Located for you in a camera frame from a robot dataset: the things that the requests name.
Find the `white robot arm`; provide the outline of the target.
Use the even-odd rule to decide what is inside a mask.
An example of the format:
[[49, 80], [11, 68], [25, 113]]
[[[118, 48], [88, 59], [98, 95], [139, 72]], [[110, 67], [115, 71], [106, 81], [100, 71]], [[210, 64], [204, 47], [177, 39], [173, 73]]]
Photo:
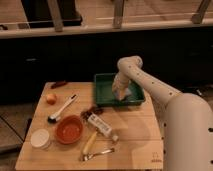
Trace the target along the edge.
[[112, 92], [122, 100], [134, 81], [165, 107], [163, 171], [213, 171], [213, 110], [208, 102], [144, 72], [142, 65], [140, 56], [120, 58]]

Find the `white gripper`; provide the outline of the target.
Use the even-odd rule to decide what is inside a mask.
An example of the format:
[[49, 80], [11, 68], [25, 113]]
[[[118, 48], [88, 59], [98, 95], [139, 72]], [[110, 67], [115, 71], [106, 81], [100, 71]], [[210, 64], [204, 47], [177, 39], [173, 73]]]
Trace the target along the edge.
[[125, 90], [129, 87], [130, 79], [125, 76], [123, 73], [118, 72], [115, 75], [112, 91], [115, 93], [117, 100], [123, 100], [125, 98]]

